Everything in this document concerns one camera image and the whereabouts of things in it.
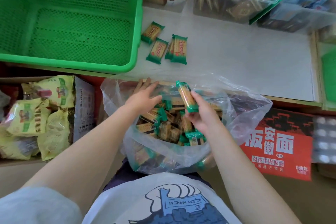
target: cardboard box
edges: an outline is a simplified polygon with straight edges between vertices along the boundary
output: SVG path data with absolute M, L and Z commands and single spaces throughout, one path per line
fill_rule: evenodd
M 0 78 L 0 84 L 20 84 L 28 82 L 39 82 L 52 76 L 39 77 L 14 77 L 14 78 Z M 76 91 L 76 105 L 75 105 L 75 124 L 73 128 L 73 142 L 80 139 L 91 129 L 95 127 L 95 89 L 92 85 L 81 80 L 75 76 L 75 91 Z M 0 159 L 0 167 L 15 166 L 21 164 L 31 164 L 42 162 L 41 159 L 32 158 L 30 160 L 12 160 Z
M 311 180 L 313 116 L 271 108 L 241 149 L 261 173 Z

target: dark pants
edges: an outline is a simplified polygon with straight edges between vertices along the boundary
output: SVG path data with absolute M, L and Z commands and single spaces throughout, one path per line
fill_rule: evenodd
M 124 158 L 123 165 L 116 172 L 116 174 L 113 176 L 110 182 L 105 186 L 105 188 L 103 189 L 103 192 L 110 188 L 114 188 L 120 184 L 123 184 L 125 182 L 135 181 L 136 179 L 139 179 L 145 176 L 147 175 L 133 171 L 131 166 L 129 165 L 127 158 Z M 210 188 L 212 188 L 211 185 L 207 181 L 203 180 L 198 173 L 190 173 L 184 176 L 187 176 L 193 180 L 201 181 L 204 184 L 208 185 Z

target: mesh basket bottom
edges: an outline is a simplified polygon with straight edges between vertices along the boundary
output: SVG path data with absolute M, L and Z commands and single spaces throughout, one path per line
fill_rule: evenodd
M 117 66 L 130 61 L 133 26 L 120 15 L 40 8 L 34 20 L 24 56 Z

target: human arm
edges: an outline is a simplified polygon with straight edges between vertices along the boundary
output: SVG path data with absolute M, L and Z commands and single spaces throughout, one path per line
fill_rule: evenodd
M 187 118 L 207 138 L 234 211 L 246 224 L 300 223 L 293 211 L 233 140 L 216 112 L 192 92 L 199 113 Z
M 23 187 L 48 187 L 74 201 L 85 214 L 101 187 L 124 135 L 133 121 L 162 96 L 150 98 L 158 82 L 139 82 L 113 115 L 37 172 Z

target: left hand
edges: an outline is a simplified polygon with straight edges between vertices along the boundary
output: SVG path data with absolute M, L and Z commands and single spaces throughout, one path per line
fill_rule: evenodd
M 125 105 L 131 106 L 137 115 L 152 110 L 154 106 L 162 100 L 161 95 L 153 98 L 149 97 L 158 84 L 159 82 L 151 84 L 151 79 L 147 78 L 146 82 L 142 85 L 142 79 L 140 79 L 133 95 L 127 99 Z

